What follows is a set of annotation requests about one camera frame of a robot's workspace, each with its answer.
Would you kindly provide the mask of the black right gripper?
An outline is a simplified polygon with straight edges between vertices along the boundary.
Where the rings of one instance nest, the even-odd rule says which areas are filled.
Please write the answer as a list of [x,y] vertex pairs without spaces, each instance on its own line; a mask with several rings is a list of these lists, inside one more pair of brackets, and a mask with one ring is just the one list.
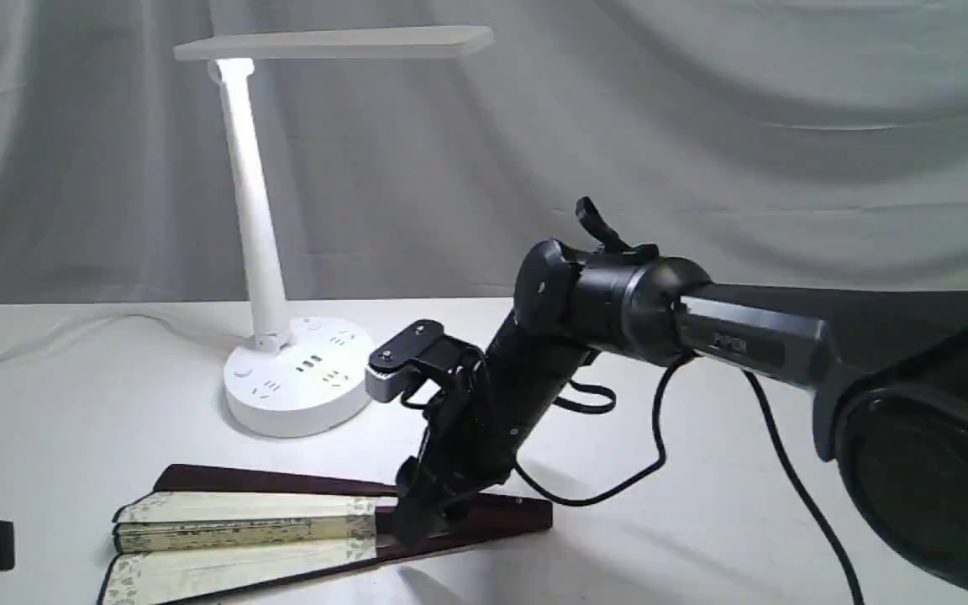
[[396,474],[397,502],[389,534],[410,548],[460,531],[483,494],[443,501],[502,485],[518,451],[594,352],[564,334],[536,334],[504,318],[472,372],[467,396],[440,409],[420,457],[410,456]]

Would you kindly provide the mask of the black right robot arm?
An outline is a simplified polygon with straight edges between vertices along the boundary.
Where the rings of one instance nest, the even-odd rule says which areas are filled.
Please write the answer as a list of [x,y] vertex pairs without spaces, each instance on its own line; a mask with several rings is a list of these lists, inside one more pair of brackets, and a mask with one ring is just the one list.
[[[812,440],[834,462],[872,532],[911,566],[968,591],[968,291],[808,290],[717,283],[695,261],[631,245],[588,197],[577,222],[597,242],[558,239],[523,257],[513,306],[486,349],[435,321],[401,330],[366,364],[374,401],[400,401],[426,382],[426,429],[398,471],[392,532],[414,547],[468,516],[477,495],[519,475],[553,504],[588,507],[664,466],[662,398],[689,361],[740,369],[752,387],[777,459],[864,601],[855,568],[797,476],[777,433],[761,378],[812,398]],[[518,462],[551,408],[599,416],[610,388],[576,382],[599,354],[664,368],[650,413],[656,457],[595,497],[558,497]]]

